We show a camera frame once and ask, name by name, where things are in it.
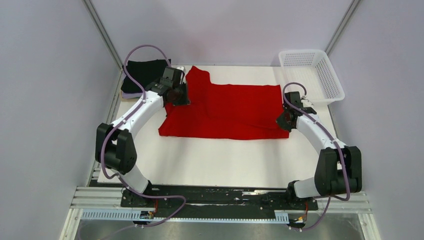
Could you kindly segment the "red t shirt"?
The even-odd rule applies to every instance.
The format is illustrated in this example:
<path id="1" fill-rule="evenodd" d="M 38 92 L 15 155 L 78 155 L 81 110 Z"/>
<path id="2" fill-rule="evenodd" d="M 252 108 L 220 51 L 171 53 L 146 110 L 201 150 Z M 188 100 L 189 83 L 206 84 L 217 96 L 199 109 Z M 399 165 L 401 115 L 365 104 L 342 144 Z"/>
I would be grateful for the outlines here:
<path id="1" fill-rule="evenodd" d="M 193 66 L 187 76 L 190 104 L 165 106 L 158 128 L 162 137 L 268 140 L 287 139 L 277 124 L 283 113 L 279 85 L 215 84 L 211 74 Z"/>

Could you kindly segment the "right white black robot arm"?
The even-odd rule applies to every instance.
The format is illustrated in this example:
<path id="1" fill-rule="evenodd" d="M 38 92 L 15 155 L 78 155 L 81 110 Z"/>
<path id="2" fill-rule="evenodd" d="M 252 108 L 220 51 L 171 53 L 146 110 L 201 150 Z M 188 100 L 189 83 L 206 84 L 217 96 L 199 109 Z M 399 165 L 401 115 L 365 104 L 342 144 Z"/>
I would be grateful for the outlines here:
<path id="1" fill-rule="evenodd" d="M 283 112 L 276 119 L 280 128 L 302 133 L 318 154 L 313 177 L 289 183 L 286 204 L 298 209 L 306 198 L 334 197 L 348 201 L 362 190 L 362 153 L 332 136 L 312 107 L 305 107 L 298 91 L 283 95 Z"/>

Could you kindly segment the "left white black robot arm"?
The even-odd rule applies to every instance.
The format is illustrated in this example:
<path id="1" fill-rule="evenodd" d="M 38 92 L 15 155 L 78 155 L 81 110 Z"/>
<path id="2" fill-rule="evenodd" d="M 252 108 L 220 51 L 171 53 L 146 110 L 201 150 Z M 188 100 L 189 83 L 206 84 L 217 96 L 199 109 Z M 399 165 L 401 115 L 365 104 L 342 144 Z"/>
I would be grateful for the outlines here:
<path id="1" fill-rule="evenodd" d="M 135 138 L 148 120 L 166 104 L 190 104 L 184 77 L 184 67 L 165 67 L 162 76 L 147 85 L 126 113 L 112 123 L 101 123 L 96 129 L 95 160 L 101 164 L 104 176 L 108 179 L 118 177 L 126 188 L 134 192 L 135 202 L 142 207 L 152 203 L 153 193 L 147 189 L 151 182 L 136 166 Z"/>

